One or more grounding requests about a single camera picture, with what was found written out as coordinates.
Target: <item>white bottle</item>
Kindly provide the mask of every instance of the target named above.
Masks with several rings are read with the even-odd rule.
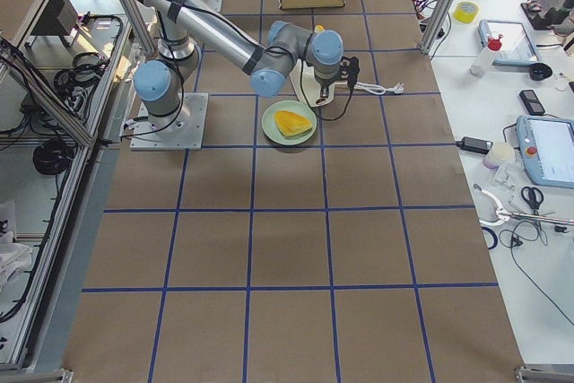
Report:
[[[480,78],[491,68],[494,59],[499,54],[500,48],[502,47],[500,39],[502,39],[502,35],[499,35],[497,39],[492,36],[488,37],[488,44],[486,44],[483,51],[476,56],[473,65],[470,66],[469,71],[472,75]]]

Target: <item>yellow sponge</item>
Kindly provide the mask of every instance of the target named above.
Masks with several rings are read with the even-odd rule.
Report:
[[[274,120],[283,136],[299,135],[313,128],[308,118],[290,111],[276,111]]]

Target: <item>tablet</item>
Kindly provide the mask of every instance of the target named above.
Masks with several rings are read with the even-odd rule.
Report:
[[[526,174],[534,184],[574,188],[574,121],[520,116],[517,136]]]
[[[495,65],[529,66],[541,61],[536,44],[522,22],[480,20],[478,33],[483,47],[488,43],[489,35],[502,35],[502,48],[494,60]]]

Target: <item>black phone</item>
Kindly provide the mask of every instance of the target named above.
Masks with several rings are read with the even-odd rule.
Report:
[[[534,90],[523,90],[519,94],[522,103],[531,116],[543,116],[546,112]]]

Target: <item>yellow tape roll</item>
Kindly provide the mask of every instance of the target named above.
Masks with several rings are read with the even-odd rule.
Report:
[[[478,14],[478,4],[464,1],[458,3],[453,16],[460,22],[468,24],[469,22],[472,22],[472,20],[474,20],[474,17],[477,14]]]

